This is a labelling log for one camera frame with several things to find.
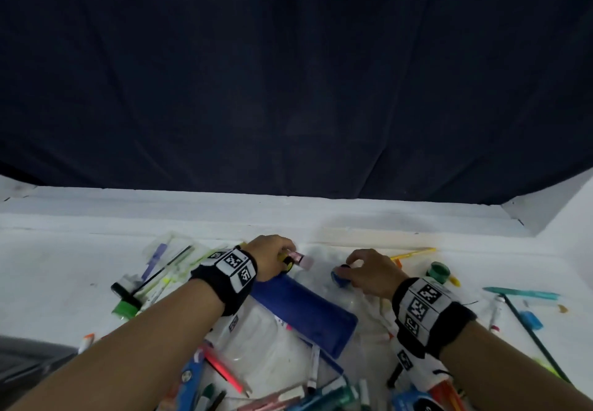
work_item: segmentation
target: blue marker cap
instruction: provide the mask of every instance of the blue marker cap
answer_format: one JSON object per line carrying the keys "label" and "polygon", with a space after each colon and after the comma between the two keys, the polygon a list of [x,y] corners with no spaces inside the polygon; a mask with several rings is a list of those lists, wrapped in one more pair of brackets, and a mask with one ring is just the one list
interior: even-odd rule
{"label": "blue marker cap", "polygon": [[[348,269],[350,269],[350,266],[348,265],[341,265],[340,267],[347,267]],[[331,279],[337,285],[337,287],[346,287],[350,284],[350,280],[338,277],[336,273],[334,273],[333,271],[331,271]]]}

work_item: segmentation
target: forearm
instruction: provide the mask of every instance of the forearm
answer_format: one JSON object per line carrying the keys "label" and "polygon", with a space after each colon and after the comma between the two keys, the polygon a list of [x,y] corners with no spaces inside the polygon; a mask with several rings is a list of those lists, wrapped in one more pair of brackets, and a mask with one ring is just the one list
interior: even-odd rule
{"label": "forearm", "polygon": [[483,411],[593,410],[593,402],[529,357],[470,322],[441,361]]}
{"label": "forearm", "polygon": [[192,280],[43,381],[10,411],[145,411],[156,407],[224,304]]}

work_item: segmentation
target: green jar lid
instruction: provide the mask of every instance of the green jar lid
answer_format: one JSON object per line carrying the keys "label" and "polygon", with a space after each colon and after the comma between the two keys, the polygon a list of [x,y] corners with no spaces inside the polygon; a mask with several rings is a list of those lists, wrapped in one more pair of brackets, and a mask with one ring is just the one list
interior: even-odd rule
{"label": "green jar lid", "polygon": [[441,285],[444,285],[447,279],[449,278],[449,275],[451,275],[451,271],[443,263],[435,261],[434,263],[431,263],[431,266],[428,269],[428,271],[426,271],[426,274],[429,277],[434,278]]}
{"label": "green jar lid", "polygon": [[136,316],[137,312],[138,308],[136,308],[134,305],[120,300],[111,313],[123,319],[130,320],[132,317]]}

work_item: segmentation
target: green tape roll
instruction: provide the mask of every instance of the green tape roll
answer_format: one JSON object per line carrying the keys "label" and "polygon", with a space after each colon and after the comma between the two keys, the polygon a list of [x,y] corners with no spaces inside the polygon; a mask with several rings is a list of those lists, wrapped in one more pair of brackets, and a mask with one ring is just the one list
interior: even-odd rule
{"label": "green tape roll", "polygon": [[444,285],[447,279],[449,278],[449,275],[451,275],[451,271],[443,263],[435,261],[434,263],[431,263],[430,268],[428,269],[428,271],[426,271],[426,275],[434,278],[441,285]]}

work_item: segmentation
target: finger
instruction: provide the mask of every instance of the finger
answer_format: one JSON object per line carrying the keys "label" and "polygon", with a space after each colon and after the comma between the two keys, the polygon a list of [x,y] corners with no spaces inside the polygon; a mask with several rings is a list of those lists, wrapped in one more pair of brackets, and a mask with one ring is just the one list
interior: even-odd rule
{"label": "finger", "polygon": [[368,257],[374,253],[375,249],[356,249],[354,252],[348,255],[348,258],[346,258],[346,264],[351,265],[356,260],[367,261]]}
{"label": "finger", "polygon": [[272,235],[272,237],[274,238],[275,244],[278,246],[278,253],[284,249],[293,250],[293,251],[295,251],[297,249],[297,247],[295,246],[295,243],[292,242],[292,240],[290,240],[288,238],[285,238],[280,235]]}
{"label": "finger", "polygon": [[342,267],[342,266],[338,266],[335,267],[333,272],[340,278],[343,278],[345,280],[352,280],[352,272],[354,272],[356,269],[350,269],[350,267]]}

